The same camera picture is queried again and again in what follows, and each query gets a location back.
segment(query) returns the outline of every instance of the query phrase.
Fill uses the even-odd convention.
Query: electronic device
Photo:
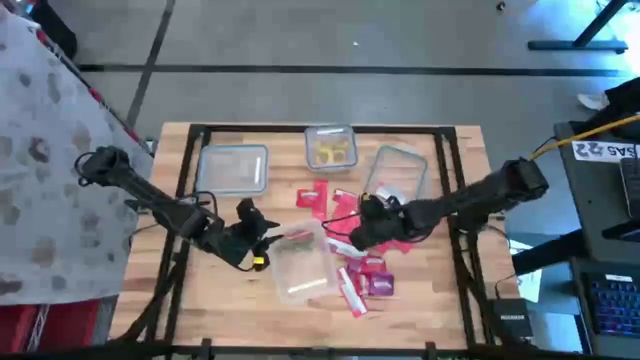
[[[620,159],[620,173],[629,216],[640,219],[640,159]]]
[[[587,258],[569,261],[586,352],[640,358],[640,267]]]
[[[640,337],[640,282],[618,274],[587,273],[587,301],[598,334]]]
[[[496,315],[513,336],[523,341],[530,341],[533,338],[529,311],[524,299],[495,299],[491,303]]]

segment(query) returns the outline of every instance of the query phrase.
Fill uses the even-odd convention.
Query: clear plastic container
[[[267,189],[268,163],[264,145],[207,145],[200,152],[196,190],[219,196],[259,195]]]
[[[303,303],[338,293],[336,266],[319,220],[276,228],[273,235],[277,234],[284,234],[284,237],[273,243],[267,253],[283,303]]]
[[[309,127],[304,131],[307,164],[313,171],[348,170],[358,164],[353,128],[348,125]]]
[[[423,197],[427,159],[411,149],[383,145],[378,150],[364,192],[382,198],[396,196],[400,203]]]

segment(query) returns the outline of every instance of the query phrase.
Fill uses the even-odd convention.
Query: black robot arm
[[[264,264],[254,265],[255,270],[269,265],[266,248],[274,239],[263,239],[263,236],[268,229],[280,224],[266,220],[251,199],[243,199],[236,207],[240,222],[225,227],[224,220],[216,213],[197,203],[173,199],[140,177],[131,168],[127,153],[119,148],[99,147],[79,157],[75,168],[81,186],[96,183],[124,189],[136,199],[127,201],[127,205],[134,210],[150,209],[158,224],[199,250],[217,255],[238,269],[249,251],[265,258]],[[215,197],[213,201],[217,212]]]
[[[481,181],[437,199],[398,203],[395,197],[383,202],[376,196],[360,200],[361,224],[350,235],[358,250],[365,250],[395,239],[416,242],[428,237],[443,217],[458,213],[465,230],[487,222],[491,213],[509,210],[535,200],[549,184],[538,166],[530,160],[507,161],[502,168]]]

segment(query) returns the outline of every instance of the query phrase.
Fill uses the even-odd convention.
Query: concrete floor
[[[145,64],[165,9],[165,1],[159,0],[49,2],[78,36],[79,64]],[[640,24],[640,14],[622,11],[598,35],[626,39],[631,49],[624,55],[530,52],[529,40],[575,38],[599,10],[597,1],[510,0],[503,13],[496,11],[496,2],[175,0],[156,64],[628,73],[621,77],[152,73],[135,129],[144,137],[157,137],[165,121],[478,124],[491,166],[498,168],[551,136],[554,123],[586,120],[591,112],[578,105],[577,93],[598,93],[628,80],[633,72],[640,73],[640,31],[633,26]],[[141,75],[84,74],[123,119]],[[521,135],[514,136],[513,128]],[[539,164],[550,182],[549,193],[507,218],[512,238],[523,242],[578,227],[558,154],[545,155]],[[554,281],[564,274],[545,270],[543,284],[547,273]],[[549,299],[555,299],[550,300],[551,308],[559,301],[551,295]],[[538,319],[563,321],[546,315]],[[543,328],[548,334],[565,326]],[[550,348],[575,349],[573,340],[561,343],[547,341]]]

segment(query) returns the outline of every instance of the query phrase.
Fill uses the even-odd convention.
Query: computer keyboard
[[[585,282],[594,331],[640,337],[640,282],[630,276],[593,273],[585,274]]]

